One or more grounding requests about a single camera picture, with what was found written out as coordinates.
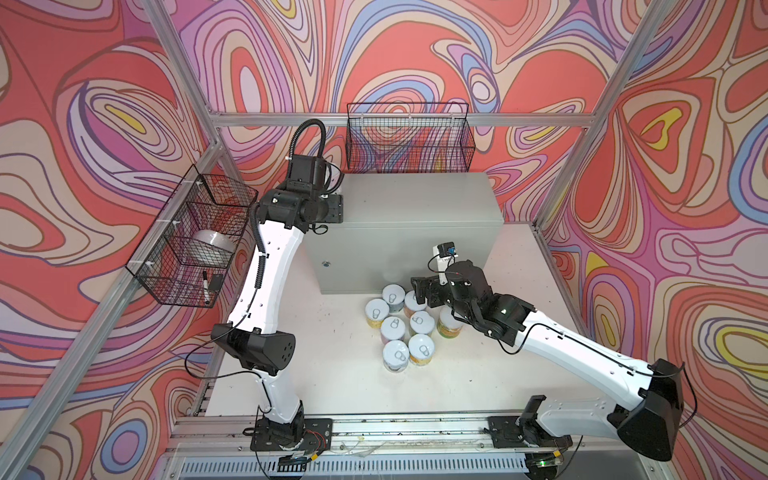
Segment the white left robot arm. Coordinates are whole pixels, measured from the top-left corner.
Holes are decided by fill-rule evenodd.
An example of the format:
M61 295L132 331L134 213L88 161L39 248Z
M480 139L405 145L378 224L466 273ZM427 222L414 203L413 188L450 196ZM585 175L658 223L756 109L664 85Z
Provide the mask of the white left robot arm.
M212 342L239 364L237 373L261 385L266 405L258 411L266 425L291 442L304 432L304 410L285 372L296 338L278 328L279 307L298 247L335 197L332 170L321 155L292 154L286 178L249 208L254 256L229 320L211 332Z

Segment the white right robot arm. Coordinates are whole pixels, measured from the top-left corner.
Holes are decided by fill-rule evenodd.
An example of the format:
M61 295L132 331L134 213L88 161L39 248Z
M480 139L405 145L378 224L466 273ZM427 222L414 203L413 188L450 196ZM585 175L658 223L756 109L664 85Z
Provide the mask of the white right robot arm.
M535 399L532 420L551 437L615 438L652 460L672 459L685 402L684 366L635 359L570 330L533 304L495 292L469 260L414 277L418 302L447 306L457 321L496 341L510 355L536 354L602 392L592 401Z

